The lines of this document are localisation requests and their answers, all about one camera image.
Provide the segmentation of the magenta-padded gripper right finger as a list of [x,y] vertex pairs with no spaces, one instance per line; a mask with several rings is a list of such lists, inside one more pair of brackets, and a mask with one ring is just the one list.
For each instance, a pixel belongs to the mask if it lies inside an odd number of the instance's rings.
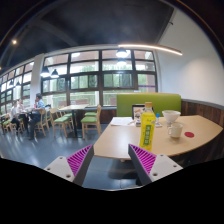
[[128,146],[128,154],[142,185],[147,185],[182,169],[165,154],[155,155],[133,144]]

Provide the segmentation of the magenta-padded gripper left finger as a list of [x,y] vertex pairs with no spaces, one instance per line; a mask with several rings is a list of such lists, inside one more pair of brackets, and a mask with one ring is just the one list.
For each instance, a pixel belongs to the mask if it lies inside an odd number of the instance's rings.
[[68,157],[57,157],[45,168],[45,171],[81,186],[93,155],[94,148],[88,145]]

